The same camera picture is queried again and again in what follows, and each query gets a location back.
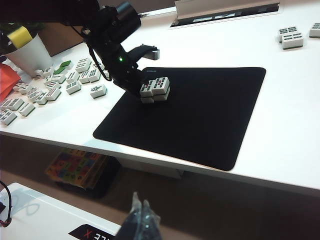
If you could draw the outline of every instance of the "yellow object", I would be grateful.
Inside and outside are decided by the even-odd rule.
[[[17,49],[22,48],[32,40],[32,36],[30,35],[28,29],[26,29],[24,26],[21,26],[17,30],[11,32],[8,35],[8,38]]]

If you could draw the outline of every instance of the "black label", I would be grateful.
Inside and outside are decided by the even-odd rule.
[[[112,240],[113,235],[89,224],[83,224],[69,234],[80,240]]]

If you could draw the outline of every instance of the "robotic arm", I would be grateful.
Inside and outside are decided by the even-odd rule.
[[[101,70],[94,51],[109,72],[110,79],[120,88],[140,98],[142,84],[148,84],[138,69],[137,61],[146,57],[157,60],[155,46],[141,45],[126,52],[121,43],[141,26],[135,9],[123,2],[117,7],[103,6],[97,0],[14,0],[5,1],[0,22],[61,22],[67,26],[83,26],[81,35],[89,53]]]

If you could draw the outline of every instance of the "black cable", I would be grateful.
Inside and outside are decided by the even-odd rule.
[[[2,186],[4,186],[6,192],[8,193],[8,197],[9,197],[8,218],[7,218],[7,220],[5,220],[4,222],[1,221],[1,225],[4,226],[4,227],[7,227],[7,226],[11,223],[11,217],[10,217],[10,215],[11,215],[11,208],[12,208],[12,198],[11,198],[10,190],[9,190],[9,188],[7,187],[7,185],[6,185],[3,181],[1,181],[1,180],[0,180],[0,184],[1,184]]]
[[[81,38],[83,38],[83,36],[81,36],[81,33],[77,31],[77,29],[74,26],[70,26]]]
[[[101,73],[101,75],[104,77],[105,80],[111,81],[111,80],[112,80],[112,79],[111,79],[111,76],[109,75],[109,78],[107,78],[107,76],[105,75],[104,71],[102,71],[102,69],[101,69],[101,67],[100,67],[100,64],[99,64],[99,62],[98,62],[98,60],[97,60],[97,58],[96,58],[96,55],[95,55],[95,52],[94,52],[93,48],[92,48],[91,46],[89,46],[88,44],[87,44],[87,46],[88,46],[88,48],[89,48],[89,54],[90,54],[90,56],[92,57],[95,65],[96,65],[96,67],[98,68],[98,70],[99,70],[99,72]]]

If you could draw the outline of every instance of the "black mouse pad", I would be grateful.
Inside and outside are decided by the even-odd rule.
[[[143,72],[149,80],[169,78],[167,101],[142,104],[126,92],[93,136],[231,170],[266,70],[147,67]]]

